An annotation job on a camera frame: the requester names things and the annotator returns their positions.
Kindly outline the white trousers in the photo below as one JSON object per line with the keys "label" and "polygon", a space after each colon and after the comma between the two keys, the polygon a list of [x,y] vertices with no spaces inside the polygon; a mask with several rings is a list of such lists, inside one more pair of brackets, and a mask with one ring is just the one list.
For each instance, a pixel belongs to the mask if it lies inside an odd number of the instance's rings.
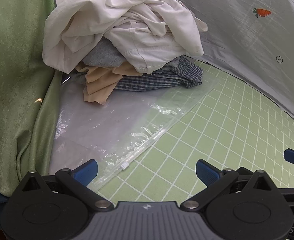
{"label": "white trousers", "polygon": [[179,0],[147,0],[104,36],[137,72],[150,74],[182,55],[202,56],[200,34],[207,30]]}

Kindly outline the clear zipper storage bag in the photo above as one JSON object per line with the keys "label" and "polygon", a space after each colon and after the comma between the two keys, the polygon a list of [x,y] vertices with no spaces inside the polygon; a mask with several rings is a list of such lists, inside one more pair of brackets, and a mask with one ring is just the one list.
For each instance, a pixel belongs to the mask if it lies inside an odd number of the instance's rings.
{"label": "clear zipper storage bag", "polygon": [[219,83],[204,73],[199,86],[147,92],[116,90],[104,105],[83,99],[84,75],[63,75],[60,114],[49,174],[75,169],[90,159],[98,165],[89,187],[96,191],[126,169]]}

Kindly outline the green grid table cloth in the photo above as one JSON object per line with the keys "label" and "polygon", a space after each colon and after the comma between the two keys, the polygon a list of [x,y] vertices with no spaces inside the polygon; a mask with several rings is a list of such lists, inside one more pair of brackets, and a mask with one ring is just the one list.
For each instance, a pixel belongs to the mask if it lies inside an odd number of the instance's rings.
{"label": "green grid table cloth", "polygon": [[178,203],[204,189],[195,165],[204,159],[222,168],[267,171],[278,187],[294,187],[294,119],[243,81],[208,64],[201,68],[220,83],[155,144],[104,187],[119,201]]}

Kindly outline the beige tan garment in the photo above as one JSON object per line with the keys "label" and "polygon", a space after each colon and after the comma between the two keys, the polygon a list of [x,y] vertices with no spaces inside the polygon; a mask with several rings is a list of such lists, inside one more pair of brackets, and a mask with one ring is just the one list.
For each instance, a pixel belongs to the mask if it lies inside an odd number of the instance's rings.
{"label": "beige tan garment", "polygon": [[108,97],[124,76],[142,76],[127,61],[119,67],[88,66],[79,63],[75,69],[80,74],[85,74],[84,101],[97,102],[101,105],[106,103]]}

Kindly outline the green curtain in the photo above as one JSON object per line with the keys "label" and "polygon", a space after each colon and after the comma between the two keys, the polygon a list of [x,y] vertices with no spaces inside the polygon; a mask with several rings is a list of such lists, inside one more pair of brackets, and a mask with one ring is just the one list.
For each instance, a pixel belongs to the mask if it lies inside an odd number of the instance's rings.
{"label": "green curtain", "polygon": [[54,0],[0,0],[0,194],[24,175],[48,173],[59,116],[61,72],[42,60]]}

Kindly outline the blue checked shirt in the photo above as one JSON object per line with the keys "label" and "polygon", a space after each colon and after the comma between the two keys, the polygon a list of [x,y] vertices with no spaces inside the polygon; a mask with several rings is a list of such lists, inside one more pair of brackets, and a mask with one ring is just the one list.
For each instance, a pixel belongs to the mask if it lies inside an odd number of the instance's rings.
{"label": "blue checked shirt", "polygon": [[202,84],[203,69],[192,63],[188,57],[180,56],[151,74],[123,76],[115,89],[130,92],[144,92],[161,88],[184,86],[193,88]]}

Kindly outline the grey garment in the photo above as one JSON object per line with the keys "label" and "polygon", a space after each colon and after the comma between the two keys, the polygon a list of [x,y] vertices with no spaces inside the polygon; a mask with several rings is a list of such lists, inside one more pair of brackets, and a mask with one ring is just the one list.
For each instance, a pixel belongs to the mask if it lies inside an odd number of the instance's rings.
{"label": "grey garment", "polygon": [[119,67],[126,59],[110,40],[102,38],[82,62],[93,67]]}

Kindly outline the grey carrot print curtain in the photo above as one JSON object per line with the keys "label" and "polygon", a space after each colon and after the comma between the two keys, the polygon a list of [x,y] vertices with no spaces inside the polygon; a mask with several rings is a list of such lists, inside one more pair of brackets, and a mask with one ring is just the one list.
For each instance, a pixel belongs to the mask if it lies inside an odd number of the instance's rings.
{"label": "grey carrot print curtain", "polygon": [[180,0],[208,25],[204,61],[227,71],[294,119],[294,0]]}

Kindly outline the cream white garment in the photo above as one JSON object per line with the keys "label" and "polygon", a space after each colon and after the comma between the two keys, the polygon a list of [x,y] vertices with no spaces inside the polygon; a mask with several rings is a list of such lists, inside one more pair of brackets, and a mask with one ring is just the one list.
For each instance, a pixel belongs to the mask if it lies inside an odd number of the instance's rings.
{"label": "cream white garment", "polygon": [[147,0],[65,0],[45,21],[42,59],[69,74],[123,15]]}

